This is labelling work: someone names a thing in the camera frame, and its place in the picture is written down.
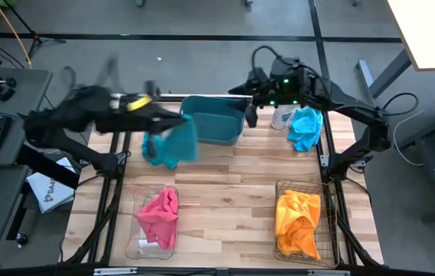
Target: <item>gray floor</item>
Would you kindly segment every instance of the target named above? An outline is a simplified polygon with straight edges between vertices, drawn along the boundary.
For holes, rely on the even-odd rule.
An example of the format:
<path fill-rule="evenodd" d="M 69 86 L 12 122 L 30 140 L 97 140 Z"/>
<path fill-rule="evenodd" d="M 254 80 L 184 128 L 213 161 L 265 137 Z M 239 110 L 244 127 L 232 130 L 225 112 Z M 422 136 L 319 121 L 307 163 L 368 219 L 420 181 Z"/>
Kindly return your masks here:
<path fill-rule="evenodd" d="M 396 26 L 384 0 L 364 0 L 356 8 L 350 0 L 317 0 L 323 36 L 397 37 Z M 313 35 L 307 0 L 255 0 L 251 9 L 238 0 L 148 0 L 140 10 L 133 0 L 48 1 L 19 0 L 18 11 L 38 31 L 99 34 L 160 35 Z M 0 21 L 0 31 L 8 31 Z M 58 73 L 72 66 L 80 82 L 92 83 L 103 62 L 119 57 L 120 80 L 128 92 L 140 91 L 142 82 L 157 80 L 161 89 L 175 94 L 223 93 L 245 81 L 251 51 L 260 42 L 246 41 L 68 41 L 42 48 L 34 67 L 56 73 L 48 96 L 56 104 L 66 94 Z M 300 56 L 319 69 L 314 42 L 267 42 L 282 55 Z M 19 59 L 16 42 L 0 39 Z M 325 43 L 331 78 L 345 92 L 362 99 L 354 72 L 359 58 L 367 60 L 374 76 L 389 64 L 401 44 Z M 272 55 L 258 55 L 258 64 L 270 67 Z M 420 108 L 435 100 L 435 73 L 417 73 L 411 67 L 380 97 L 384 103 L 400 92 L 420 98 Z M 397 100 L 390 110 L 405 110 L 411 100 Z M 404 117 L 393 117 L 392 123 Z M 400 128 L 404 136 L 435 120 L 435 106 Z M 363 126 L 355 123 L 359 136 Z M 408 151 L 417 161 L 417 153 Z M 431 183 L 421 168 L 405 163 L 394 150 L 376 154 L 368 164 L 366 179 L 372 196 L 374 218 L 385 263 L 393 268 L 435 272 L 435 224 L 425 225 L 420 217 L 435 209 Z M 22 249 L 13 242 L 0 245 L 0 267 L 46 265 L 57 260 L 58 248 L 67 224 L 67 212 L 39 215 L 31 212 L 22 226 L 31 243 Z"/>

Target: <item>teal towel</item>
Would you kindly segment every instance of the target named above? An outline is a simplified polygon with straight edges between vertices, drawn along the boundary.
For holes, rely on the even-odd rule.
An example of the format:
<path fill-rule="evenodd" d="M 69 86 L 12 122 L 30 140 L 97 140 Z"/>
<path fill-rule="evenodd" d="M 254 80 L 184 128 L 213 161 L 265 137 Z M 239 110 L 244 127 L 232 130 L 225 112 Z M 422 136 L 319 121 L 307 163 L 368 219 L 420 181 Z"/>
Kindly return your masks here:
<path fill-rule="evenodd" d="M 323 114 L 311 107 L 298 109 L 289 127 L 288 140 L 295 141 L 294 148 L 300 152 L 308 152 L 318 143 L 322 132 Z"/>
<path fill-rule="evenodd" d="M 154 166 L 163 163 L 168 169 L 174 169 L 181 160 L 195 161 L 198 159 L 198 138 L 194 120 L 190 115 L 184 115 L 183 118 L 187 122 L 171 129 L 165 139 L 161 135 L 151 136 L 155 152 L 153 159 L 150 159 L 148 154 L 150 136 L 145 133 L 141 145 L 142 156 L 145 160 Z"/>

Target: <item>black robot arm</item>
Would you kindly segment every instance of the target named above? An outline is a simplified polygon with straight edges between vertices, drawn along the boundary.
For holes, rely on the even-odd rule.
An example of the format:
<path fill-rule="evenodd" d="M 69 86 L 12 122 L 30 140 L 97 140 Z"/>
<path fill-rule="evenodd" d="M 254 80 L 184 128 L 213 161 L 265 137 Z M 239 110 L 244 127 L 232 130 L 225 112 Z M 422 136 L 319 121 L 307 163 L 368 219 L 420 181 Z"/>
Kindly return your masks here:
<path fill-rule="evenodd" d="M 115 95 L 108 88 L 94 85 L 74 89 L 71 94 L 71 98 L 56 108 L 21 115 L 27 141 L 39 148 L 56 148 L 76 159 L 89 161 L 95 170 L 110 178 L 117 173 L 122 161 L 120 157 L 114 153 L 98 153 L 80 144 L 69 138 L 64 129 L 80 133 L 93 123 L 100 133 L 144 131 L 160 134 L 185 122 L 180 113 L 155 103 L 158 95 L 151 91 Z"/>
<path fill-rule="evenodd" d="M 337 84 L 320 77 L 298 58 L 284 58 L 269 49 L 276 55 L 270 76 L 262 68 L 254 67 L 244 84 L 228 91 L 230 94 L 252 96 L 251 100 L 242 100 L 232 106 L 244 112 L 249 127 L 257 125 L 258 107 L 290 104 L 310 106 L 324 112 L 336 111 L 365 124 L 367 128 L 360 140 L 343 153 L 328 156 L 328 162 L 325 162 L 328 165 L 324 168 L 326 175 L 337 180 L 345 179 L 348 167 L 366 154 L 390 148 L 389 127 L 383 110 L 343 93 Z"/>

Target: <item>white paper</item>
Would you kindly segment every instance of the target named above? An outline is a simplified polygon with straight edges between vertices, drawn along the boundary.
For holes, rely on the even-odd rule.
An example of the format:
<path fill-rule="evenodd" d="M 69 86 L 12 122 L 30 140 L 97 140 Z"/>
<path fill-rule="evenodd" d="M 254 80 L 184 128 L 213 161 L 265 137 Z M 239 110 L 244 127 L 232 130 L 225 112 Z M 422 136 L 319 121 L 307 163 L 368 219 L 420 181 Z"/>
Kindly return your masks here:
<path fill-rule="evenodd" d="M 66 157 L 57 161 L 57 164 L 66 166 L 67 169 L 74 172 L 70 161 Z M 32 191 L 34 191 L 35 197 L 39 203 L 39 209 L 43 214 L 74 199 L 74 189 L 38 172 L 29 176 L 27 181 Z"/>

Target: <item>wooden table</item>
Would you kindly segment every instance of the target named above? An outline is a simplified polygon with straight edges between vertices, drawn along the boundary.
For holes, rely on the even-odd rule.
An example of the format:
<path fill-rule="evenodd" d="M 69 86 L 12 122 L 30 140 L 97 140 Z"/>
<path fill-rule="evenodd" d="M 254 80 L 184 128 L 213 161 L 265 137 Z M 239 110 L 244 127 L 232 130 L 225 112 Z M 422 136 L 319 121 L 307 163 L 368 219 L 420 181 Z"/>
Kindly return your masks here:
<path fill-rule="evenodd" d="M 356 69 L 366 94 L 379 97 L 410 65 L 417 71 L 435 71 L 435 0 L 386 0 L 403 41 L 404 50 L 374 80 L 367 63 Z"/>
<path fill-rule="evenodd" d="M 177 104 L 166 106 L 178 110 Z M 130 146 L 132 155 L 126 166 L 110 265 L 314 268 L 311 265 L 278 261 L 273 257 L 276 181 L 321 180 L 316 149 L 308 153 L 293 150 L 292 143 L 286 141 L 288 130 L 270 128 L 272 113 L 271 107 L 259 110 L 257 128 L 245 126 L 234 146 L 199 144 L 199 161 L 196 164 L 181 163 L 173 171 L 154 167 L 144 161 L 140 148 L 142 134 L 133 133 Z M 335 146 L 341 150 L 354 143 L 350 119 L 339 114 L 332 114 L 331 118 Z M 111 135 L 92 133 L 89 146 L 100 152 L 108 152 L 110 141 Z M 93 169 L 86 168 L 80 180 L 94 173 Z M 364 183 L 363 176 L 350 176 Z M 175 254 L 164 261 L 133 260 L 126 257 L 133 194 L 154 184 L 178 189 Z M 65 258 L 69 258 L 90 233 L 95 222 L 101 186 L 102 179 L 97 179 L 77 190 L 63 244 Z M 344 191 L 352 231 L 373 257 L 382 262 L 368 197 L 347 182 L 344 183 Z M 103 233 L 97 256 L 101 256 L 104 240 Z"/>

